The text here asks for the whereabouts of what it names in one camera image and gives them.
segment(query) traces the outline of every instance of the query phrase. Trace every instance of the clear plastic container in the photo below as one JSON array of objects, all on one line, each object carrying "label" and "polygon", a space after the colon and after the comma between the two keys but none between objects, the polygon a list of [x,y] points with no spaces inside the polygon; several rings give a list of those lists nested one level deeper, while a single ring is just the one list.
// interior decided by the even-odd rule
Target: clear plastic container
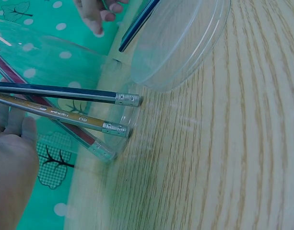
[{"label": "clear plastic container", "polygon": [[230,0],[161,0],[138,39],[133,81],[160,92],[179,86],[214,47],[229,9]]},{"label": "clear plastic container", "polygon": [[[9,81],[29,84],[97,89],[111,92],[140,94],[142,87],[129,80],[129,66],[94,51],[0,20],[0,61],[12,69]],[[107,103],[92,103],[68,99],[46,98],[52,106],[69,112],[120,123],[133,128],[138,107]],[[103,161],[113,160],[121,153],[127,138],[112,136],[78,126],[36,118],[38,153],[47,149],[77,153],[83,145]]]}]

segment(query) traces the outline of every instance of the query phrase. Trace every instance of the green fabric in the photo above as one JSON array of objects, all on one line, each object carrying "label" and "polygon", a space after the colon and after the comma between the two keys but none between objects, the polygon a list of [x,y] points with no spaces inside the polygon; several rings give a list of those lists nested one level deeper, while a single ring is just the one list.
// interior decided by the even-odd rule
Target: green fabric
[{"label": "green fabric", "polygon": [[[104,23],[105,34],[95,37],[81,21],[72,0],[0,0],[0,19],[69,40],[101,55],[108,54],[122,18],[119,14],[115,22]],[[29,83],[96,88],[104,58],[50,38],[44,43],[24,30],[0,28],[0,36],[12,44],[0,42],[0,55]],[[50,100],[68,111],[87,114],[89,110],[86,102]],[[17,230],[61,230],[67,210],[69,218],[75,215],[67,199],[79,144],[50,120],[31,116],[37,122],[40,170]]]}]

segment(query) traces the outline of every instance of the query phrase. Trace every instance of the wood grain surface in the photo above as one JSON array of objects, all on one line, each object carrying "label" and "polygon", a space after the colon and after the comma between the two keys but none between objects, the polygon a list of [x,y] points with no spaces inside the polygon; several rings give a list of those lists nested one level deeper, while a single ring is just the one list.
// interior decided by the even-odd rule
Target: wood grain surface
[{"label": "wood grain surface", "polygon": [[294,0],[232,0],[179,88],[145,89],[111,165],[80,152],[67,230],[294,230]]}]

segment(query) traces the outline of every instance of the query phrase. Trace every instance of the fingernail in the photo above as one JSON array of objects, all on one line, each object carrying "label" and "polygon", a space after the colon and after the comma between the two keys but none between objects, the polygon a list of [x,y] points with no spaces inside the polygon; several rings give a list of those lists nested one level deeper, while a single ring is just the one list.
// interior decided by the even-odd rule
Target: fingernail
[{"label": "fingernail", "polygon": [[101,11],[100,14],[103,21],[111,22],[115,19],[114,14],[112,14],[110,11]]},{"label": "fingernail", "polygon": [[118,3],[113,3],[109,6],[109,10],[115,13],[120,13],[122,11],[122,6]]},{"label": "fingernail", "polygon": [[101,25],[96,21],[90,22],[90,29],[92,30],[92,32],[94,32],[95,34],[98,34],[98,35],[101,34],[101,32],[102,32]]}]

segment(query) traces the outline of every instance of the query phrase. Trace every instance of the metal ferrule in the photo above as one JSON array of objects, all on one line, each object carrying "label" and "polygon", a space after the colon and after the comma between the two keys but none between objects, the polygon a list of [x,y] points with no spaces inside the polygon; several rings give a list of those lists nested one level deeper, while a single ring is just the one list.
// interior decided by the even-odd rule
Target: metal ferrule
[{"label": "metal ferrule", "polygon": [[102,126],[102,133],[107,133],[123,138],[129,137],[129,130],[130,128],[128,128],[127,126],[109,121],[105,121]]},{"label": "metal ferrule", "polygon": [[141,97],[137,94],[117,92],[115,104],[138,107],[141,104]]}]

